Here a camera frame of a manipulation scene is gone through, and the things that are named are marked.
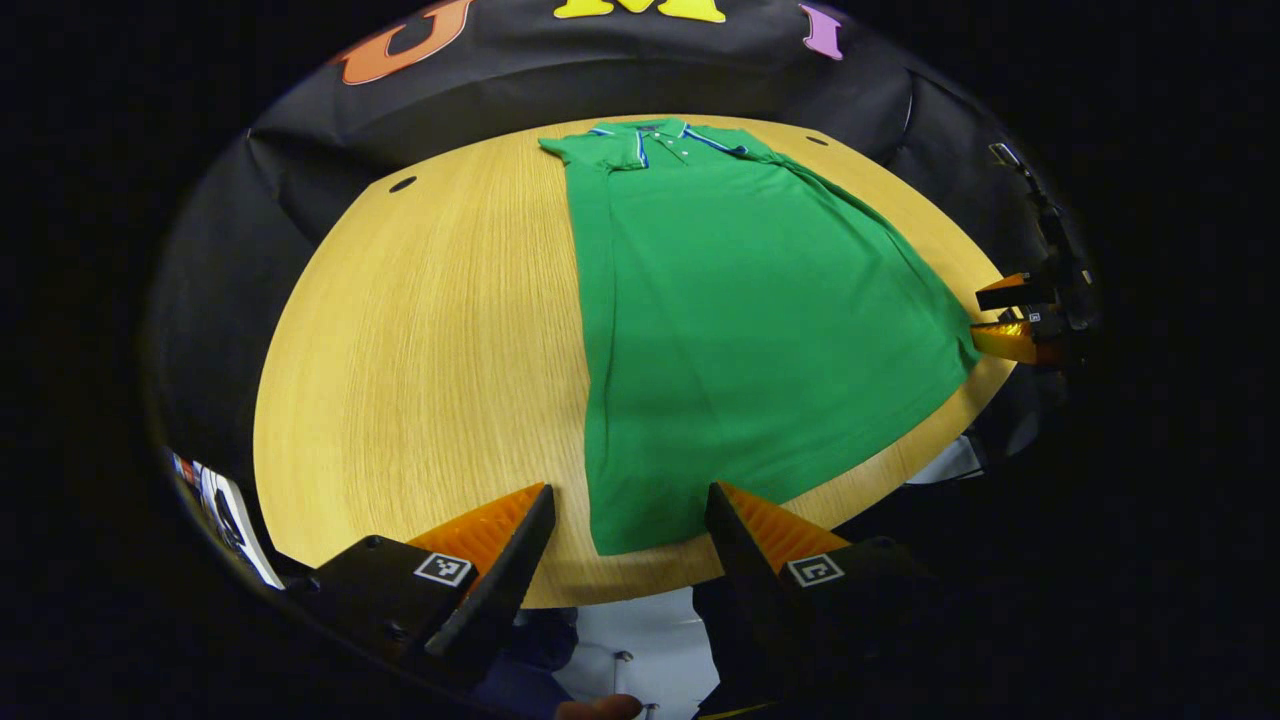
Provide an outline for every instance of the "green polo shirt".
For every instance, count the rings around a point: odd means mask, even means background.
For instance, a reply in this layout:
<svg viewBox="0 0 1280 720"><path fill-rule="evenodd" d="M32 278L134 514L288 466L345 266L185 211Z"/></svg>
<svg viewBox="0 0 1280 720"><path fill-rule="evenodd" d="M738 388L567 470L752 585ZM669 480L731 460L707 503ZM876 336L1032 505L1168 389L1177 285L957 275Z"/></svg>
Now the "green polo shirt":
<svg viewBox="0 0 1280 720"><path fill-rule="evenodd" d="M600 555L705 530L712 480L785 502L925 419L969 316L876 210L740 129L544 138L566 165Z"/></svg>

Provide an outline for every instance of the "person's hand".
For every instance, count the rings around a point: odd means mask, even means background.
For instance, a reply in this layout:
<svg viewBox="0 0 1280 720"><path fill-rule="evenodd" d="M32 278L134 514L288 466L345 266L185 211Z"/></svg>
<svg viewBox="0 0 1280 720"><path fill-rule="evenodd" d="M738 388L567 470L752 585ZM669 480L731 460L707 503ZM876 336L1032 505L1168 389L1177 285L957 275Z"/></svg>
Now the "person's hand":
<svg viewBox="0 0 1280 720"><path fill-rule="evenodd" d="M586 702L562 702L556 708L556 720L632 720L644 705L628 694L611 694Z"/></svg>

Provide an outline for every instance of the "wooden table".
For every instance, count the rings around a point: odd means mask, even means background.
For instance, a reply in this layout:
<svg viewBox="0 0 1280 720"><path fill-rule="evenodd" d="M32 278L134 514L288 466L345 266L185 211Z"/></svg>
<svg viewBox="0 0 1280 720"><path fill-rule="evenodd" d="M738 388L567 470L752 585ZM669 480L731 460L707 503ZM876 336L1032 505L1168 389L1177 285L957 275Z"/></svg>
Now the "wooden table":
<svg viewBox="0 0 1280 720"><path fill-rule="evenodd" d="M1000 273L890 172L815 131L680 117L745 128L861 197L973 318L995 320L978 311L974 291ZM275 329L253 428L257 495L282 552L316 566L366 534L407 541L545 480L558 521L526 607L639 597L722 573L705 534L614 557L591 546L588 373L564 170L536 140L595 122L506 135L404 168L370 184L320 245ZM983 359L896 443L785 506L828 528L865 510L952 442L1011 369Z"/></svg>

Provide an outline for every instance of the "round table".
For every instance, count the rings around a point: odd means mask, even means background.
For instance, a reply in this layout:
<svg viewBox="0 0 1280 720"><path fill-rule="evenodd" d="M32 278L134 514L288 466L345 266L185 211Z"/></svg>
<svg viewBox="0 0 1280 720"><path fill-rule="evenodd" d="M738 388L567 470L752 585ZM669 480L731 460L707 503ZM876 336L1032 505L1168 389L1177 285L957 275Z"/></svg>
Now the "round table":
<svg viewBox="0 0 1280 720"><path fill-rule="evenodd" d="M539 137L680 117L742 128L879 210L974 322L1000 278L941 210L815 131L649 113L521 131L372 184L329 232L271 340L253 425L257 495L275 547L319 566L366 534L408 541L535 482L557 524L525 607L664 592L722 574L707 534L600 557L582 455L588 373L561 160ZM404 184L407 178L413 182ZM783 507L831 528L906 482L987 405L1012 363L984 357L929 418Z"/></svg>

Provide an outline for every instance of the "purple letter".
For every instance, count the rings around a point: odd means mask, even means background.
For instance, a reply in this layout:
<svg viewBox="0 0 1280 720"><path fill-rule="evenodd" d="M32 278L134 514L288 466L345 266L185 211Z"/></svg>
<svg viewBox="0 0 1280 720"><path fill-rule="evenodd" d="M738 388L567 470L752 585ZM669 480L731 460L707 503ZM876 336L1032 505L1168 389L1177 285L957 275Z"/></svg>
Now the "purple letter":
<svg viewBox="0 0 1280 720"><path fill-rule="evenodd" d="M808 5L800 5L800 9L809 14L809 37L804 38L805 47L833 60L842 59L840 45L836 44L836 28L840 27L836 18Z"/></svg>

